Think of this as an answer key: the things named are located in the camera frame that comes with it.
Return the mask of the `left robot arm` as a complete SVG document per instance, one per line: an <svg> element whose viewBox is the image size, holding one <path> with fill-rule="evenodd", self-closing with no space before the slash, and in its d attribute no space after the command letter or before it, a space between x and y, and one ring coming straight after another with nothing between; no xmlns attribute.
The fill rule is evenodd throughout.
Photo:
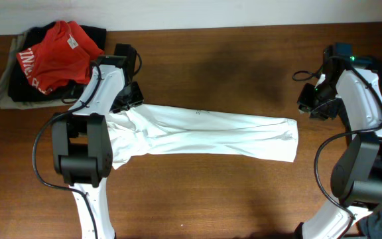
<svg viewBox="0 0 382 239"><path fill-rule="evenodd" d="M141 66L130 44L117 44L112 55L98 56L82 95L51 124L54 170L74 195L82 238L116 237L106 194L113 163L107 117L143 103L133 79Z"/></svg>

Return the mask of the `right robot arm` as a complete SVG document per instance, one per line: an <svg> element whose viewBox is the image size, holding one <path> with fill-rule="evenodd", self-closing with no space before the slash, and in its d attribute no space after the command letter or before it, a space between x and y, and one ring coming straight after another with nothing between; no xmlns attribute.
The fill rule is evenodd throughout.
<svg viewBox="0 0 382 239"><path fill-rule="evenodd" d="M357 56L348 43L327 46L315 72L292 75L304 87L297 104L311 118L340 118L347 147L323 189L326 202L295 238L343 238L359 220L382 210L382 61Z"/></svg>

